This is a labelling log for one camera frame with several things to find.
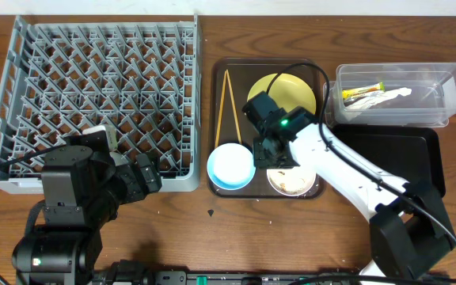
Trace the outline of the light blue bowl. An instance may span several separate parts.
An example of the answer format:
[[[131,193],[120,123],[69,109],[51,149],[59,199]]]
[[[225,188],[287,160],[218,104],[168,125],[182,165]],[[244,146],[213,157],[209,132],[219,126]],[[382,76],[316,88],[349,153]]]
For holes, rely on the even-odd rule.
[[[253,153],[241,144],[222,144],[207,159],[207,175],[217,188],[228,191],[244,188],[255,173]]]

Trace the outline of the white bowl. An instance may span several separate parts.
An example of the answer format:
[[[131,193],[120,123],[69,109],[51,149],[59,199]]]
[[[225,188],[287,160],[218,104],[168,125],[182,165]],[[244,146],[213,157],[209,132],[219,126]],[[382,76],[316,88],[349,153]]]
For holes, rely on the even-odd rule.
[[[268,169],[267,178],[270,185],[285,196],[300,196],[308,192],[316,181],[314,171],[300,166],[291,169]]]

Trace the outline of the wooden chopstick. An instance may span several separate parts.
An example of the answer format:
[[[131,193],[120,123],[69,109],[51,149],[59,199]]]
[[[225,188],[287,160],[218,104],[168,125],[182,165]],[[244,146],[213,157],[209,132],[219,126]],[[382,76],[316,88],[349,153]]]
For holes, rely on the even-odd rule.
[[[220,139],[220,132],[222,126],[222,115],[224,109],[224,102],[225,102],[225,95],[226,95],[226,81],[228,77],[228,70],[224,71],[223,80],[222,80],[222,92],[221,92],[221,99],[218,109],[218,119],[217,119],[217,126],[216,126],[216,134],[215,134],[215,148],[219,146],[219,139]]]
[[[234,91],[233,91],[233,86],[232,86],[232,82],[230,79],[230,72],[228,70],[226,70],[226,80],[227,80],[227,84],[228,84],[228,88],[229,88],[231,106],[232,106],[232,111],[233,111],[233,115],[234,115],[235,129],[237,132],[237,141],[239,144],[242,144],[241,131],[240,131],[240,125],[239,125],[239,119],[238,119],[238,113],[237,113],[237,106],[236,106],[235,99],[234,99]]]

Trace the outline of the green orange snack wrapper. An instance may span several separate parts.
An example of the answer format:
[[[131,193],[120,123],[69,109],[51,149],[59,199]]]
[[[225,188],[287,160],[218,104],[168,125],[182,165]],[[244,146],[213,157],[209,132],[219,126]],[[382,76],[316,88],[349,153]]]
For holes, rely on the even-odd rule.
[[[347,101],[348,99],[354,98],[355,96],[358,96],[360,94],[364,93],[369,93],[369,92],[374,92],[374,91],[384,91],[385,86],[382,82],[373,84],[373,85],[367,85],[364,87],[358,87],[354,89],[344,89],[342,91],[342,98],[344,101]]]

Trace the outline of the white wrapper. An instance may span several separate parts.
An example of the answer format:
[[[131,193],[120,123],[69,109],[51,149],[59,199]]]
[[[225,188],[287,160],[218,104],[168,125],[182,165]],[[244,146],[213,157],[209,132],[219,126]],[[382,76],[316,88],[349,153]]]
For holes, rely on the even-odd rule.
[[[347,110],[363,110],[379,105],[383,102],[393,100],[397,97],[407,97],[412,90],[407,87],[393,89],[390,91],[374,91],[372,93],[365,93],[361,99],[346,106]]]

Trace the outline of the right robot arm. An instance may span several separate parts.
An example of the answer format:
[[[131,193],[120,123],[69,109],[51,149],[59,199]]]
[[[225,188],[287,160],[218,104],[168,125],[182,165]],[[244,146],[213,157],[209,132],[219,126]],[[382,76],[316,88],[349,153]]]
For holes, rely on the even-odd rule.
[[[265,92],[242,111],[259,133],[253,141],[257,168],[315,172],[368,221],[371,261],[359,273],[363,281],[415,282],[456,249],[442,197],[432,184],[386,172],[306,109],[287,112]]]

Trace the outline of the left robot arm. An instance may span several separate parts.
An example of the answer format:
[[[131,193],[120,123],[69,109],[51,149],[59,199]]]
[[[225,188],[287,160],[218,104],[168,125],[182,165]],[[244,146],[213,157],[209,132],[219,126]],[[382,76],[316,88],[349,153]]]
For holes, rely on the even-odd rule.
[[[162,188],[159,160],[143,153],[118,164],[103,131],[71,136],[47,153],[41,170],[44,200],[29,212],[13,250],[19,284],[87,284],[102,250],[101,228],[120,205]]]

